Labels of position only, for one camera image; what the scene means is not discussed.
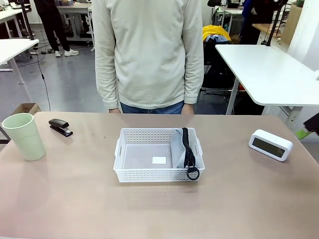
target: jeans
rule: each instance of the jeans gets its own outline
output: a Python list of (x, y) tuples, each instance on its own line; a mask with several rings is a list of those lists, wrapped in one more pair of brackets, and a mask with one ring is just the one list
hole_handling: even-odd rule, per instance
[(170, 114), (170, 115), (180, 115), (181, 109), (184, 106), (184, 101), (179, 102), (172, 106), (167, 106), (164, 108), (158, 108), (153, 110), (145, 110), (137, 107), (127, 106), (121, 103), (122, 111), (125, 114)]

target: clock display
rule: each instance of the clock display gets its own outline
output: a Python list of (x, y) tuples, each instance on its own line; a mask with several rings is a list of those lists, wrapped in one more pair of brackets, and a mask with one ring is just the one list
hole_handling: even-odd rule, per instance
[(254, 139), (252, 145), (257, 147), (257, 148), (262, 149), (263, 151), (271, 153), (272, 155), (277, 156), (279, 158), (281, 158), (284, 155), (284, 153), (285, 153), (284, 149), (279, 148), (277, 146), (274, 146), (274, 145), (272, 145), (270, 143), (267, 143), (265, 141), (262, 141), (262, 140), (260, 140), (258, 138)]

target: plastic cup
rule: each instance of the plastic cup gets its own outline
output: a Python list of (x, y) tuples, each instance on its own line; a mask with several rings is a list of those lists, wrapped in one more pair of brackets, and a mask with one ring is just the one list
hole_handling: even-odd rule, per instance
[(9, 116), (2, 122), (2, 127), (27, 161), (38, 160), (45, 154), (33, 115), (20, 113)]

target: cream sweater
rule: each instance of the cream sweater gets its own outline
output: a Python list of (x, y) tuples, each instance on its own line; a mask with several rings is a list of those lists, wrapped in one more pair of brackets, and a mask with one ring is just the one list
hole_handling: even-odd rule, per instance
[(106, 108), (196, 103), (204, 75), (200, 0), (93, 0), (95, 71)]

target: person in black pants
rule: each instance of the person in black pants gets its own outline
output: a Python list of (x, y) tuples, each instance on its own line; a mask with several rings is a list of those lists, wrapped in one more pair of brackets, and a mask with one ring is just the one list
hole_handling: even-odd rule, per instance
[(58, 43), (55, 39), (54, 32), (59, 38), (61, 45), (64, 49), (65, 56), (76, 56), (79, 54), (78, 51), (70, 49), (69, 43), (67, 42), (61, 15), (58, 8), (55, 5), (54, 0), (34, 0), (36, 10), (42, 20), (42, 24), (48, 38), (48, 41), (55, 51), (55, 56), (60, 57)]
[(240, 44), (257, 45), (260, 30), (254, 28), (252, 24), (270, 24), (273, 21), (274, 11), (279, 8), (279, 1), (274, 0), (245, 0), (243, 3), (244, 21), (241, 29)]

